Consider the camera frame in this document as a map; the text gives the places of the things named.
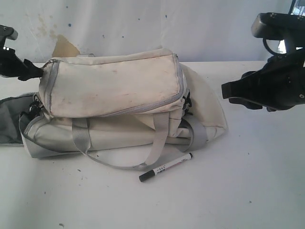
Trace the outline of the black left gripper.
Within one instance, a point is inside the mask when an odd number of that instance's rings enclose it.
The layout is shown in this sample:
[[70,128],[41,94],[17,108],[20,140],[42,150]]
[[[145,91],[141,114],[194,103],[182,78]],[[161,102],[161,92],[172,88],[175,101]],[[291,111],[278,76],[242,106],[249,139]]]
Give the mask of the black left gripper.
[[30,60],[22,62],[15,54],[15,50],[9,47],[0,49],[0,74],[3,77],[18,77],[20,81],[41,78],[43,69],[35,66]]

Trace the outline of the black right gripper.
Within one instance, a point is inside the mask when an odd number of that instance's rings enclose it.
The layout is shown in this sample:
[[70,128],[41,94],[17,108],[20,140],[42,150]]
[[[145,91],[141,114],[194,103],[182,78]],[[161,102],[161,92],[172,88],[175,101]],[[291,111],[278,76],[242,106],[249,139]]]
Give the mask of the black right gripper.
[[259,71],[222,84],[222,96],[232,104],[269,112],[291,109],[305,103],[305,50],[273,56]]

